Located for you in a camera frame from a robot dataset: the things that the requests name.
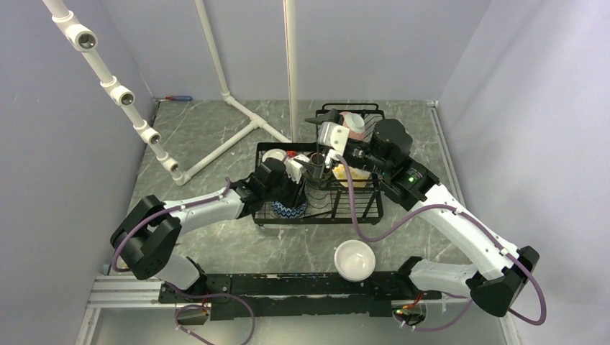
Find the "orange geometric patterned bowl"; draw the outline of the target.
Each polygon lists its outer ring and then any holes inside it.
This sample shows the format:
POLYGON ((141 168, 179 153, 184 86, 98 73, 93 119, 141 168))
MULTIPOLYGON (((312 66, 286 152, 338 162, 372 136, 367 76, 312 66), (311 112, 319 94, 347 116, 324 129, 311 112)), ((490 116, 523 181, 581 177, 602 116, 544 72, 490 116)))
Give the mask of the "orange geometric patterned bowl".
POLYGON ((300 205, 294 206, 293 208, 284 206, 279 201, 271 203, 271 210, 278 218, 282 219, 298 219, 301 218, 307 209, 307 202, 303 202, 300 205))

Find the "brown glazed bowl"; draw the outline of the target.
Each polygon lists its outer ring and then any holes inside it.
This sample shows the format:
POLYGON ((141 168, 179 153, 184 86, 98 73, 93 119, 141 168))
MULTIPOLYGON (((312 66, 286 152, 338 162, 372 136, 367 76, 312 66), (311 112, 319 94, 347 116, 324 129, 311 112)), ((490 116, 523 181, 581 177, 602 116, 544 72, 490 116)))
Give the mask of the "brown glazed bowl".
POLYGON ((329 168, 324 166, 324 156, 320 152, 310 152, 307 157, 313 168, 307 169, 304 175, 306 181, 320 188, 328 188, 334 175, 329 168))

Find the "red patterned bowl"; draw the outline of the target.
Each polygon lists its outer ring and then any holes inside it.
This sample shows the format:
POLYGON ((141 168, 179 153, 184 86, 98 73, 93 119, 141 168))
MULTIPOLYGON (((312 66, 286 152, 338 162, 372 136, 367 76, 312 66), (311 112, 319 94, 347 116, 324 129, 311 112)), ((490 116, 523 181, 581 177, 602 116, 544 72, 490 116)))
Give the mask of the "red patterned bowl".
POLYGON ((348 137, 363 141, 366 137, 365 122, 361 115, 349 111, 341 111, 342 125, 349 129, 348 137))

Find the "teal white bowl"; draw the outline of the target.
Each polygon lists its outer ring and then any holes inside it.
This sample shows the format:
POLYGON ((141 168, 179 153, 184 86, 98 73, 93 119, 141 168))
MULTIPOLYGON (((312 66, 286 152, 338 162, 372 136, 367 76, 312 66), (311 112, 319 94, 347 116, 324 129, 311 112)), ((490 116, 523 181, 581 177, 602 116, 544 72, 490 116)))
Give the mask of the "teal white bowl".
POLYGON ((265 161, 267 161, 269 159, 275 159, 275 160, 278 160, 280 162, 285 162, 287 157, 288 157, 287 151, 285 151, 283 149, 281 150, 281 149, 278 149, 278 148, 273 148, 273 149, 270 149, 270 150, 266 151, 263 154, 263 156, 261 158, 261 162, 265 162, 265 161))

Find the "blue yellow patterned bowl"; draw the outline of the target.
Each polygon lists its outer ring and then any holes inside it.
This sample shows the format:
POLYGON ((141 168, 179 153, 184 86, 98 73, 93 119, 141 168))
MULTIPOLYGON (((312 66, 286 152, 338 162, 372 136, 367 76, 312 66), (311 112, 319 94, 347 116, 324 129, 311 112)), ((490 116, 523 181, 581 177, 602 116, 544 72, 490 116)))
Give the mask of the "blue yellow patterned bowl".
MULTIPOLYGON (((371 173, 361 169, 349 167, 350 175, 352 177, 353 188, 365 188, 371 179, 371 173)), ((338 164, 332 169, 334 178, 343 187, 348 187, 347 173, 344 165, 338 164)))

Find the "shallow white bowl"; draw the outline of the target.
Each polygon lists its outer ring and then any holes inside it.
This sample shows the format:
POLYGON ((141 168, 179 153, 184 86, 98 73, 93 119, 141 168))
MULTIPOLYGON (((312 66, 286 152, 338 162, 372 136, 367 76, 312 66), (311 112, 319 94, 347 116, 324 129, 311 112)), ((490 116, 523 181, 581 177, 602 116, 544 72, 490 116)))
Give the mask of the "shallow white bowl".
POLYGON ((376 266, 373 250, 363 241, 347 240, 334 251, 334 266, 339 275, 350 282, 369 278, 376 266))

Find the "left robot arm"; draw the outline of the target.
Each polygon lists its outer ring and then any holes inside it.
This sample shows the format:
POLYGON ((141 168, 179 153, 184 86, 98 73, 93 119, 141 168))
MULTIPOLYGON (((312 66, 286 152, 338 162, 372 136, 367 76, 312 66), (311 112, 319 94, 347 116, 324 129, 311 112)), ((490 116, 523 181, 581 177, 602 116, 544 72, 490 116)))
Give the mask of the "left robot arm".
POLYGON ((174 287, 190 302, 201 300, 207 289, 199 264, 175 254, 180 236, 221 221, 241 219, 266 203, 286 208, 301 204, 304 156, 263 160, 247 178, 231 181, 218 191, 181 201, 142 198, 112 234, 111 268, 131 272, 138 280, 156 277, 174 287))

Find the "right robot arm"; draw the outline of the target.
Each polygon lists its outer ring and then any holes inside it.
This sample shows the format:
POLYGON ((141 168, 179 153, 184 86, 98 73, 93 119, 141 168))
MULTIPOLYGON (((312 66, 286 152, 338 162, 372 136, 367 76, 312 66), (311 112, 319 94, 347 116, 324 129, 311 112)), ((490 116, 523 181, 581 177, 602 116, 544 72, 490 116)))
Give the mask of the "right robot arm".
POLYGON ((311 117, 317 142, 327 149, 324 164, 340 163, 346 173, 357 168, 378 176, 386 197, 400 205, 408 219, 420 216, 439 230, 470 260, 468 265, 432 262, 410 257, 398 269, 396 288, 405 298, 428 290, 470 298, 492 316, 512 312, 512 304, 527 284, 540 303, 543 324, 547 304, 532 272, 539 253, 530 246, 517 247, 490 230, 451 194, 440 179, 410 155, 413 140, 397 119, 377 121, 366 141, 352 138, 364 131, 361 116, 350 119, 336 109, 311 117))

